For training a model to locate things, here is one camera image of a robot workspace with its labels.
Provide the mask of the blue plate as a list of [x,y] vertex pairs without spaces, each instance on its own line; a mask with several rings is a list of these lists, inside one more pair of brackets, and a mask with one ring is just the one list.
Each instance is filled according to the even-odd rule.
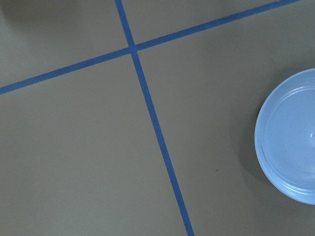
[[314,205],[314,69],[287,78],[269,94],[257,116],[254,145],[269,181],[286,196]]

